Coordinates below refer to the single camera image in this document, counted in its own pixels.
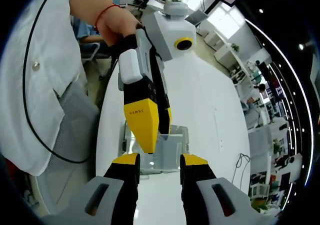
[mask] white desk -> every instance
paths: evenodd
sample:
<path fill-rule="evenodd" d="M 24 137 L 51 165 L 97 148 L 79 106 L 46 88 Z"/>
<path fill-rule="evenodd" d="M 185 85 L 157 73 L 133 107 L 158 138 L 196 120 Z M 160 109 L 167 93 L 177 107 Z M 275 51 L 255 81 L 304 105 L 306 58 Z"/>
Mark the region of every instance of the white desk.
<path fill-rule="evenodd" d="M 230 69 L 232 65 L 238 63 L 245 75 L 248 76 L 250 80 L 253 79 L 252 72 L 249 70 L 248 66 L 240 59 L 238 54 L 231 47 L 231 44 L 227 43 L 221 36 L 219 37 L 225 44 L 214 53 L 214 57 L 216 58 L 216 60 L 223 64 L 227 69 Z"/>
<path fill-rule="evenodd" d="M 149 0 L 148 3 L 146 4 L 146 8 L 150 8 L 152 10 L 155 11 L 160 11 L 163 12 L 164 11 L 164 4 L 161 2 L 158 2 L 156 0 Z"/>
<path fill-rule="evenodd" d="M 103 176 L 119 155 L 123 137 L 125 117 L 118 72 L 116 67 L 103 102 L 96 148 L 97 176 Z M 250 154 L 245 117 L 232 81 L 194 52 L 166 62 L 164 75 L 172 124 L 188 128 L 190 153 L 208 160 L 217 177 L 231 181 L 239 153 Z M 234 184 L 238 187 L 243 168 L 235 174 Z M 249 181 L 250 165 L 241 187 L 246 194 Z M 178 172 L 141 178 L 138 192 L 134 224 L 186 224 Z"/>

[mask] yellow ring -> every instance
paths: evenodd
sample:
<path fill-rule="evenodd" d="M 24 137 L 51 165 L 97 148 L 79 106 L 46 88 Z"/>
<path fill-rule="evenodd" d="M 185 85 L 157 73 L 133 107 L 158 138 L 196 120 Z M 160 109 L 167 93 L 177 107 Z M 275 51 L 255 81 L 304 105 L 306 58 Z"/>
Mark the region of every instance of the yellow ring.
<path fill-rule="evenodd" d="M 191 37 L 182 37 L 182 38 L 179 38 L 177 41 L 175 41 L 174 43 L 175 48 L 178 49 L 178 44 L 183 41 L 190 41 L 191 46 L 194 44 L 194 40 Z"/>

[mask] transparent container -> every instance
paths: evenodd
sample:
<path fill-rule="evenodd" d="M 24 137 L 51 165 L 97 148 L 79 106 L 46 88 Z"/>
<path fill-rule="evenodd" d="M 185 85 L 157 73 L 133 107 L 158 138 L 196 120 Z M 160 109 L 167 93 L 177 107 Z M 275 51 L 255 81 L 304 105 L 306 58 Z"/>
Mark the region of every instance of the transparent container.
<path fill-rule="evenodd" d="M 140 154 L 140 174 L 161 174 L 180 171 L 180 155 L 189 153 L 188 129 L 171 126 L 171 134 L 159 134 L 153 154 L 144 153 L 128 125 L 123 139 L 124 153 Z"/>

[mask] office floor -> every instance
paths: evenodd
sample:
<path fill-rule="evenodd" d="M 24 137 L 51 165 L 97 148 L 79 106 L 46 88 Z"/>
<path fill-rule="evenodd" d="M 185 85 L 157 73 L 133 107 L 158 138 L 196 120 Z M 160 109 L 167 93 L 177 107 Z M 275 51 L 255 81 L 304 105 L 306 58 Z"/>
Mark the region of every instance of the office floor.
<path fill-rule="evenodd" d="M 196 37 L 196 46 L 194 48 L 194 51 L 199 58 L 205 60 L 207 63 L 211 64 L 212 66 L 214 66 L 215 68 L 217 68 L 229 77 L 229 71 L 225 67 L 220 65 L 215 59 L 215 51 L 211 47 L 209 47 L 204 42 L 204 39 L 198 34 Z M 101 82 L 99 81 L 99 73 L 97 66 L 99 66 L 100 69 L 102 69 L 103 71 L 107 72 L 107 70 L 111 66 L 111 59 L 98 59 L 96 62 L 97 63 L 88 63 L 84 67 L 88 81 L 88 95 L 90 98 L 92 98 L 93 101 L 97 100 L 97 94 L 101 84 Z"/>

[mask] black cable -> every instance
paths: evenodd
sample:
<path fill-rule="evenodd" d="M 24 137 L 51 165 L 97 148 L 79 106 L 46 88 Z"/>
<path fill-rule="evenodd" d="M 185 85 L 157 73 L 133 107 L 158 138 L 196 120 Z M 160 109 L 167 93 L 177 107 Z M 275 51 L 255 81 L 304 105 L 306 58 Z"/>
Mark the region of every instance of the black cable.
<path fill-rule="evenodd" d="M 205 6 L 205 0 L 202 0 L 202 5 L 203 5 L 203 9 L 202 9 L 202 12 L 205 12 L 205 10 L 206 10 L 206 6 Z"/>
<path fill-rule="evenodd" d="M 201 10 L 202 10 L 202 12 L 203 12 L 203 11 L 204 11 L 204 7 L 203 7 L 202 0 L 200 0 L 200 6 L 201 6 Z"/>
<path fill-rule="evenodd" d="M 149 41 L 149 43 L 151 44 L 151 46 L 152 46 L 153 48 L 155 48 L 155 45 L 153 44 L 153 42 L 151 41 L 151 39 L 150 39 L 150 37 L 149 37 L 149 35 L 148 35 L 148 33 L 147 33 L 146 27 L 144 26 L 144 27 L 142 27 L 142 29 L 144 30 L 145 36 L 146 36 L 146 38 L 148 39 L 148 41 Z M 156 51 L 155 54 L 163 61 L 162 57 L 160 56 L 160 54 L 159 54 L 157 51 Z"/>
<path fill-rule="evenodd" d="M 31 120 L 29 118 L 29 113 L 28 113 L 28 108 L 27 108 L 27 99 L 26 99 L 26 69 L 27 69 L 27 60 L 28 60 L 28 53 L 29 53 L 29 48 L 30 48 L 30 43 L 31 43 L 31 39 L 32 39 L 32 35 L 34 33 L 34 30 L 35 30 L 35 27 L 36 27 L 36 24 L 37 24 L 37 21 L 39 19 L 39 16 L 40 16 L 40 13 L 42 11 L 42 9 L 44 8 L 46 2 L 48 0 L 44 0 L 43 3 L 41 4 L 40 8 L 39 8 L 39 11 L 37 12 L 36 16 L 35 16 L 35 19 L 34 19 L 34 22 L 32 24 L 32 28 L 31 28 L 31 31 L 30 31 L 30 34 L 29 34 L 29 38 L 28 38 L 28 41 L 27 41 L 27 44 L 26 44 L 26 49 L 25 49 L 25 54 L 24 54 L 24 61 L 23 61 L 23 71 L 22 71 L 22 97 L 23 97 L 23 107 L 24 107 L 24 113 L 25 113 L 25 118 L 26 118 L 26 121 L 32 131 L 32 133 L 34 134 L 34 136 L 36 137 L 36 139 L 41 143 L 41 145 L 46 149 L 48 150 L 51 154 L 53 154 L 54 156 L 56 156 L 57 158 L 65 161 L 65 162 L 68 162 L 68 163 L 71 163 L 71 164 L 83 164 L 83 163 L 86 163 L 92 154 L 89 154 L 89 156 L 82 160 L 82 161 L 74 161 L 74 160 L 70 160 L 68 158 L 65 158 L 59 154 L 57 154 L 56 152 L 54 152 L 53 150 L 51 150 L 43 141 L 42 139 L 39 137 L 39 135 L 37 134 L 37 132 L 35 131 L 32 123 L 31 123 Z"/>
<path fill-rule="evenodd" d="M 233 177 L 232 177 L 232 181 L 231 181 L 231 183 L 233 184 L 234 183 L 234 179 L 235 179 L 235 175 L 236 175 L 236 171 L 237 171 L 237 169 L 241 168 L 241 166 L 242 166 L 242 159 L 243 158 L 247 161 L 247 163 L 244 166 L 244 169 L 242 171 L 241 180 L 240 180 L 240 189 L 241 189 L 241 186 L 242 186 L 242 179 L 244 177 L 244 173 L 245 173 L 246 167 L 247 167 L 247 165 L 249 164 L 249 162 L 251 160 L 248 155 L 240 153 L 239 158 L 238 158 L 238 160 L 236 161 L 236 164 L 235 164 L 234 173 L 233 173 Z"/>

